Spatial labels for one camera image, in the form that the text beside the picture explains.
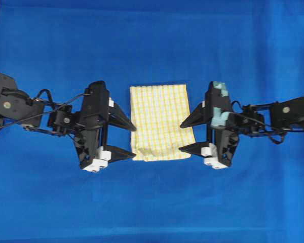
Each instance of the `white block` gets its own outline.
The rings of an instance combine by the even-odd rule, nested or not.
[[[211,166],[213,169],[216,169],[216,170],[227,168],[226,165],[223,165],[221,162],[218,161],[217,147],[214,144],[209,143],[209,147],[202,147],[201,155],[202,156],[212,156],[210,158],[204,158],[205,165]]]
[[[96,150],[96,155],[92,160],[91,165],[84,167],[83,170],[90,172],[98,172],[100,169],[104,169],[108,166],[108,161],[111,160],[111,152],[103,150],[103,146],[100,146]]]
[[[87,167],[84,167],[83,170],[89,172],[98,172],[100,171],[101,168],[106,168],[107,166],[108,166],[108,161],[94,158],[92,160],[92,164],[88,165]]]
[[[96,152],[96,158],[109,161],[111,159],[111,152],[103,150],[103,146],[100,146]]]
[[[109,98],[109,106],[113,107],[113,100],[111,99],[111,97]]]

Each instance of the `wire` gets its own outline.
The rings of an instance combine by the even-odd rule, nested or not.
[[[53,102],[51,91],[49,91],[47,89],[43,89],[43,90],[39,91],[39,93],[36,95],[36,98],[39,98],[42,95],[42,93],[44,93],[44,92],[47,94],[47,97],[49,98],[49,102],[51,103],[51,107],[54,110],[55,105],[54,105],[54,102]]]
[[[267,127],[271,127],[274,130],[279,130],[279,131],[282,131],[282,132],[290,132],[290,133],[304,133],[304,130],[288,130],[288,129],[275,128],[275,127],[273,127],[273,126],[271,126],[269,124],[263,123],[263,122],[261,122],[261,121],[259,121],[257,119],[247,117],[246,115],[242,115],[242,114],[235,113],[235,112],[230,112],[230,111],[229,111],[229,113],[237,115],[237,116],[240,116],[240,117],[243,117],[243,118],[248,119],[248,120],[252,120],[252,121],[254,121],[256,123],[259,123],[261,125],[264,125],[264,126],[267,126]]]
[[[67,136],[74,141],[74,138],[68,133]]]
[[[75,96],[74,98],[70,99],[69,101],[63,103],[62,105],[60,105],[60,106],[59,106],[58,108],[56,108],[56,109],[53,109],[53,110],[50,110],[50,111],[46,111],[46,112],[43,112],[43,113],[41,113],[41,114],[33,115],[33,116],[28,117],[28,118],[20,119],[20,120],[17,120],[17,121],[15,121],[15,122],[13,122],[13,123],[9,123],[9,124],[6,124],[6,125],[2,125],[2,126],[0,126],[0,128],[10,127],[10,126],[12,126],[12,125],[14,125],[14,124],[18,124],[18,123],[24,122],[24,121],[26,121],[26,120],[33,119],[33,118],[35,118],[35,117],[39,117],[39,116],[42,116],[42,115],[45,115],[45,114],[53,113],[53,112],[55,112],[55,111],[61,109],[62,107],[68,105],[69,103],[72,103],[74,100],[78,99],[79,97],[85,96],[85,95],[89,95],[89,94],[79,94],[79,95]]]
[[[237,104],[239,105],[239,108],[240,108],[241,110],[243,110],[243,109],[242,109],[242,106],[241,106],[241,103],[240,103],[239,101],[237,101],[237,100],[233,101],[233,102],[231,103],[231,106],[233,106],[235,103],[237,103]]]

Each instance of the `blue fabric surface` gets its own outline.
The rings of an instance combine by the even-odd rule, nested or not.
[[[2,0],[0,72],[57,102],[103,79],[127,115],[131,85],[185,83],[191,109],[213,80],[244,105],[285,101],[304,96],[304,1]],[[130,133],[108,142],[130,150]],[[67,137],[2,130],[0,242],[304,242],[304,134],[241,136],[219,171],[78,164]]]

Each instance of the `cloth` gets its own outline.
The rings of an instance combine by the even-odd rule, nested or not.
[[[180,128],[189,116],[186,85],[131,87],[134,160],[156,161],[189,158],[179,147],[195,143],[192,128]]]

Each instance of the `robotic arm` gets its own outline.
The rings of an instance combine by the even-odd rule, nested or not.
[[[49,100],[39,98],[46,92]],[[72,101],[83,98],[80,111],[72,113]],[[51,111],[44,112],[45,106]],[[40,129],[43,114],[50,114],[47,126],[51,130]],[[80,161],[80,168],[98,172],[108,163],[132,158],[135,154],[118,147],[107,145],[108,125],[130,131],[135,126],[111,99],[104,81],[94,82],[72,100],[54,103],[48,90],[42,90],[31,99],[24,91],[19,90],[13,78],[0,73],[0,130],[1,128],[20,124],[27,131],[40,132],[54,136],[74,135],[73,142]]]
[[[207,141],[179,149],[202,157],[204,164],[214,169],[223,169],[231,166],[239,135],[267,136],[275,144],[280,144],[288,132],[304,132],[304,97],[282,103],[243,106],[242,113],[233,111],[235,102],[231,103],[224,83],[211,82],[205,100],[180,125],[187,128],[206,124]],[[271,125],[265,124],[264,116],[258,113],[263,110],[269,110]],[[275,140],[275,135],[280,136],[281,141]]]

